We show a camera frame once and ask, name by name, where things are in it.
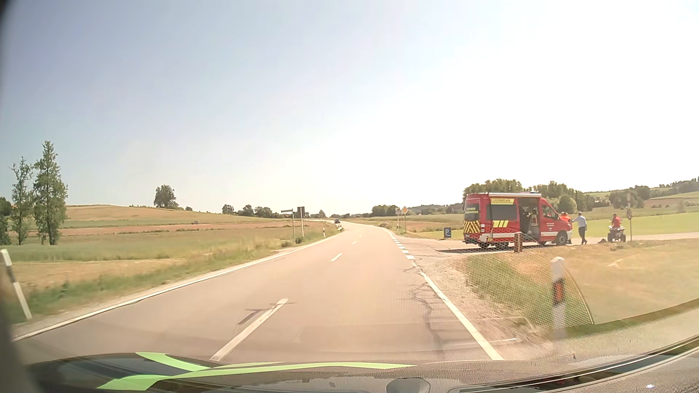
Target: red fire truck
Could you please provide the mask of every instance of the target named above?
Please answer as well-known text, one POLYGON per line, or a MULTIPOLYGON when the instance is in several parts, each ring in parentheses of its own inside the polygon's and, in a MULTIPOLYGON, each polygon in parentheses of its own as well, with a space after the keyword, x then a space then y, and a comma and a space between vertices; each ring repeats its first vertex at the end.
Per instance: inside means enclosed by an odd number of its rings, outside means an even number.
POLYGON ((469 194, 463 211, 463 241, 481 248, 507 247, 517 232, 542 245, 564 245, 572 236, 572 225, 534 192, 469 194))

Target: person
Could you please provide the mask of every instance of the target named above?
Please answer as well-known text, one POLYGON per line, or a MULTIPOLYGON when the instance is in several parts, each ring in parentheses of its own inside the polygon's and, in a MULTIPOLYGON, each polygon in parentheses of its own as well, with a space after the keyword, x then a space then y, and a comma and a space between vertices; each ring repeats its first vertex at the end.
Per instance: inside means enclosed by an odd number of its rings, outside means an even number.
POLYGON ((582 215, 582 211, 577 212, 577 217, 570 222, 570 224, 573 224, 573 222, 577 222, 577 233, 580 235, 580 238, 582 241, 580 244, 587 244, 587 239, 585 239, 585 231, 587 230, 587 220, 585 220, 585 217, 582 215))
POLYGON ((561 215, 559 216, 559 218, 561 220, 567 222, 568 224, 570 224, 570 216, 566 212, 561 212, 561 215))
POLYGON ((621 228, 621 217, 616 213, 612 215, 612 228, 621 228))

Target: green hood stripe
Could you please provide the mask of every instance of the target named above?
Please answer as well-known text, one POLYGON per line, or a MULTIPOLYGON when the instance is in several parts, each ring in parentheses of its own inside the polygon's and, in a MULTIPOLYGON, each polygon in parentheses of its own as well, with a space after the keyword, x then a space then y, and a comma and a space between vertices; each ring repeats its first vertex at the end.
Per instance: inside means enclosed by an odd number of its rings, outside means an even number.
POLYGON ((361 367, 363 369, 389 370, 402 367, 413 367, 412 364, 391 364, 391 363, 364 363, 364 362, 327 362, 327 363, 304 363, 304 364, 283 364, 280 366, 252 367, 246 369, 206 369, 202 371, 192 371, 178 376, 156 376, 140 375, 129 376, 111 380, 99 387, 99 389, 109 390, 136 390, 145 391, 156 382, 170 379, 234 376, 236 374, 265 373, 269 371, 289 371, 300 369, 315 369, 317 367, 361 367))
POLYGON ((136 352, 140 357, 152 360, 154 362, 162 363, 167 366, 175 367, 176 369, 186 370, 186 371, 202 371, 208 370, 207 366, 201 366, 199 364, 185 362, 184 360, 177 360, 165 355, 160 352, 136 352))

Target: quad bike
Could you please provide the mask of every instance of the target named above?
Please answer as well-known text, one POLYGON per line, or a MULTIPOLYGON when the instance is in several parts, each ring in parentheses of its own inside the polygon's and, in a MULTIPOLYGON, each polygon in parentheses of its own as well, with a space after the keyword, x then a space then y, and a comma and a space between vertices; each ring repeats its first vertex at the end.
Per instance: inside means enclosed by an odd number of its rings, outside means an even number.
POLYGON ((623 241, 625 243, 626 235, 624 234, 624 227, 612 228, 610 225, 610 232, 607 235, 607 241, 610 243, 612 241, 623 241))

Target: windshield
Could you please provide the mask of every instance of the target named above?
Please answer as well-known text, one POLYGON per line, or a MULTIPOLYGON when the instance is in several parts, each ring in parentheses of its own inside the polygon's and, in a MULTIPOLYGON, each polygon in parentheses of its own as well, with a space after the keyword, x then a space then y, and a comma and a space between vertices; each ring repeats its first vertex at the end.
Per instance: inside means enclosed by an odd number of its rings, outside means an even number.
POLYGON ((694 350, 697 3, 4 10, 0 370, 467 393, 694 350))

